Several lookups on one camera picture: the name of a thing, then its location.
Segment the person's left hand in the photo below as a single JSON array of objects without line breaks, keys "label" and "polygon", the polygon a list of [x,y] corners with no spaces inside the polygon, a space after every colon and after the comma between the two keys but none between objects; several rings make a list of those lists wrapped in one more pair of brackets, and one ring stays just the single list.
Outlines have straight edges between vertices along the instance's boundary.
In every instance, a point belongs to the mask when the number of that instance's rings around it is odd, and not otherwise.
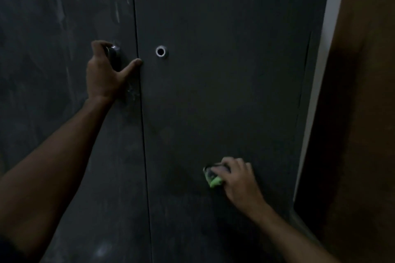
[{"label": "person's left hand", "polygon": [[90,100],[113,104],[127,81],[119,81],[119,72],[112,69],[103,49],[105,46],[112,44],[104,40],[91,42],[93,55],[86,68],[86,86]]}]

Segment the person's right hand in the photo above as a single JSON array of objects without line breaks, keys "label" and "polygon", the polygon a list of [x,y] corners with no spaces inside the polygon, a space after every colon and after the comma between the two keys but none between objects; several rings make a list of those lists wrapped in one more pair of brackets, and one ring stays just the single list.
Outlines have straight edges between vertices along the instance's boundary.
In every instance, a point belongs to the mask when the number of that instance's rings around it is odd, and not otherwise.
[{"label": "person's right hand", "polygon": [[257,222],[269,206],[264,200],[253,173],[253,180],[224,181],[224,190],[228,199],[250,220]]}]

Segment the metal door handle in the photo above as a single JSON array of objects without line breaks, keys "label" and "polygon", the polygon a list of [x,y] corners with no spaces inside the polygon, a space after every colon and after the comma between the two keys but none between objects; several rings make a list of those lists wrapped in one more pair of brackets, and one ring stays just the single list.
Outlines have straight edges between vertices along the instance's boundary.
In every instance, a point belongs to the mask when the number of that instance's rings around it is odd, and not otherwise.
[{"label": "metal door handle", "polygon": [[105,46],[104,48],[106,57],[110,61],[111,67],[114,71],[121,71],[121,49],[116,45]]}]

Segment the green scrub sponge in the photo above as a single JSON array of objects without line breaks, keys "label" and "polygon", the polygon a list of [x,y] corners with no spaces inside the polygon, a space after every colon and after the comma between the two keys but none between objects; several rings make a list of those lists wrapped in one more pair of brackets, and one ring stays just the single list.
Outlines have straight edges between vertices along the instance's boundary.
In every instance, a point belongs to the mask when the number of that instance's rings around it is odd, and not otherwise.
[{"label": "green scrub sponge", "polygon": [[221,170],[231,172],[230,167],[227,164],[222,164],[222,163],[214,163],[214,164],[209,164],[203,168],[203,173],[205,175],[205,179],[210,186],[210,188],[215,188],[218,186],[223,185],[223,180],[218,176],[215,172],[212,171],[213,167],[219,167]]}]

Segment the dark grey cabinet door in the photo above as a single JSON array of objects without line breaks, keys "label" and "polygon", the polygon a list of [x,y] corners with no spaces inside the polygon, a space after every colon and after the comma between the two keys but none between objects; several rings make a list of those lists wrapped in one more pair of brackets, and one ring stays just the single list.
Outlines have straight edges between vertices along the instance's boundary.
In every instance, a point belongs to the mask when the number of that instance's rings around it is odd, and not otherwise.
[{"label": "dark grey cabinet door", "polygon": [[154,263],[284,262],[203,168],[251,162],[289,219],[326,2],[135,0]]},{"label": "dark grey cabinet door", "polygon": [[[134,0],[0,0],[0,176],[83,105],[91,41],[138,57]],[[150,263],[139,72],[97,137],[44,263]]]}]

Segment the person's left forearm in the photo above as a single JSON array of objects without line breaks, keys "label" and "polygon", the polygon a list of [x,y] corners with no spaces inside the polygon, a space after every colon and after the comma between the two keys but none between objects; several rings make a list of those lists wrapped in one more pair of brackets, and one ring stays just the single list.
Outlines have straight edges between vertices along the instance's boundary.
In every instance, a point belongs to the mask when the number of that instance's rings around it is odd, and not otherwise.
[{"label": "person's left forearm", "polygon": [[75,196],[114,100],[88,98],[69,121],[0,179],[0,235],[39,262]]}]

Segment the person's right forearm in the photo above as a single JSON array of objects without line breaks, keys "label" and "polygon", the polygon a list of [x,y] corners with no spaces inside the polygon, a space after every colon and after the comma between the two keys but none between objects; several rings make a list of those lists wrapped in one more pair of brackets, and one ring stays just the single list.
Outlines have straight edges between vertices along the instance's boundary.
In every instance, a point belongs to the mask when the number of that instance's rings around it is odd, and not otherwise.
[{"label": "person's right forearm", "polygon": [[266,203],[255,206],[248,216],[270,238],[287,263],[341,263],[290,226]]}]

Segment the brown wooden door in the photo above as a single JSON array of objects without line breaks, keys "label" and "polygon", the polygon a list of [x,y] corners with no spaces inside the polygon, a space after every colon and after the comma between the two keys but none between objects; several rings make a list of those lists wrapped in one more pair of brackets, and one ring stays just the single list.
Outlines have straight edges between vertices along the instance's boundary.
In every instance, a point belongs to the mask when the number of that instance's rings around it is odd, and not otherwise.
[{"label": "brown wooden door", "polygon": [[342,0],[295,211],[343,263],[395,263],[395,0]]}]

